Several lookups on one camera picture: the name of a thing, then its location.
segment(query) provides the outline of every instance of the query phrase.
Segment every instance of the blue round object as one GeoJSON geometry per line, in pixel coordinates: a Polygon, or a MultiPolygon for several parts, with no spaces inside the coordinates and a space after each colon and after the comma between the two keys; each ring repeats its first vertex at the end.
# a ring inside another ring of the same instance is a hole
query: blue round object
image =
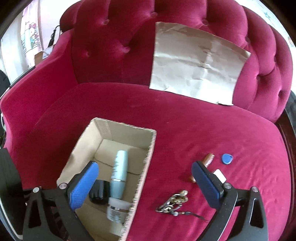
{"type": "Polygon", "coordinates": [[[228,165],[228,164],[230,164],[232,162],[233,156],[230,155],[230,154],[225,153],[225,154],[222,155],[221,160],[222,160],[222,162],[224,164],[228,165]]]}

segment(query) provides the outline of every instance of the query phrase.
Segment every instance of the keychain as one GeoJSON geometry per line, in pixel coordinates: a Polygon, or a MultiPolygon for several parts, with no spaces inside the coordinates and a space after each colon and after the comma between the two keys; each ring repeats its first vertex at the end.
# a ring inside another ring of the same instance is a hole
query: keychain
{"type": "Polygon", "coordinates": [[[170,213],[173,216],[181,215],[193,215],[197,218],[200,218],[204,221],[209,222],[204,217],[197,215],[192,212],[177,212],[180,207],[182,207],[183,203],[188,201],[187,197],[188,191],[183,190],[179,193],[173,194],[163,205],[159,206],[155,211],[158,213],[170,213]]]}

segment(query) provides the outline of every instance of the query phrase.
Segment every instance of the black cable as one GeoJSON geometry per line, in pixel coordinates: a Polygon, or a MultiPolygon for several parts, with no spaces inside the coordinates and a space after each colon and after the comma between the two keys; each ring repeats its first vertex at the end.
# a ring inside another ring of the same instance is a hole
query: black cable
{"type": "Polygon", "coordinates": [[[55,27],[55,29],[54,29],[51,37],[50,37],[50,41],[49,41],[48,47],[50,47],[50,46],[52,46],[54,44],[54,37],[55,37],[55,32],[57,30],[57,27],[60,27],[60,25],[58,25],[58,26],[55,27]]]}

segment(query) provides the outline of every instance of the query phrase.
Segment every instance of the brown cylindrical object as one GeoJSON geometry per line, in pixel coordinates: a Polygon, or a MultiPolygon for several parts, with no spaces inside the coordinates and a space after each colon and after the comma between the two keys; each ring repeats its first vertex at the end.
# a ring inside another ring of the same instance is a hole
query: brown cylindrical object
{"type": "MultiPolygon", "coordinates": [[[[205,165],[206,168],[211,164],[211,162],[213,161],[214,157],[215,157],[215,155],[213,153],[209,153],[202,160],[202,163],[205,165]]],[[[190,181],[192,183],[196,183],[196,180],[194,179],[194,177],[192,175],[190,176],[190,181]]]]}

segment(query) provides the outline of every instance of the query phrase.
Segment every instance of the velvet fabric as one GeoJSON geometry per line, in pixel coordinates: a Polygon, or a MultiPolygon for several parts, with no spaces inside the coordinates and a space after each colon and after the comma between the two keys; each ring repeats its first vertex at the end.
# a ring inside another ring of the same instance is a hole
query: velvet fabric
{"type": "MultiPolygon", "coordinates": [[[[24,188],[37,184],[55,187],[76,141],[94,117],[157,131],[128,240],[197,239],[205,222],[193,216],[176,218],[156,213],[155,208],[172,193],[187,189],[189,202],[182,210],[212,217],[214,210],[197,185],[189,182],[192,162],[202,160],[209,152],[215,154],[210,171],[219,168],[236,188],[259,188],[269,240],[280,237],[289,213],[291,178],[286,149],[276,126],[236,106],[214,105],[146,86],[85,83],[66,92],[39,119],[26,143],[12,153],[24,188]],[[233,155],[230,165],[220,160],[223,153],[233,155]]],[[[233,219],[221,240],[225,240],[232,224],[233,219]]]]}
{"type": "MultiPolygon", "coordinates": [[[[279,33],[233,0],[83,0],[65,12],[61,28],[67,31],[52,54],[0,102],[5,147],[24,188],[55,187],[90,120],[111,119],[157,131],[128,240],[196,240],[206,223],[154,210],[172,193],[188,189],[184,210],[212,217],[214,210],[188,182],[192,162],[209,152],[216,155],[210,171],[221,169],[236,188],[260,189],[269,240],[278,240],[289,213],[291,176],[272,122],[283,111],[292,80],[291,54],[279,33]],[[145,86],[156,21],[199,28],[251,52],[235,87],[235,106],[145,86]],[[234,156],[230,165],[220,161],[223,153],[234,156]]],[[[233,219],[221,240],[232,224],[233,219]]]]}

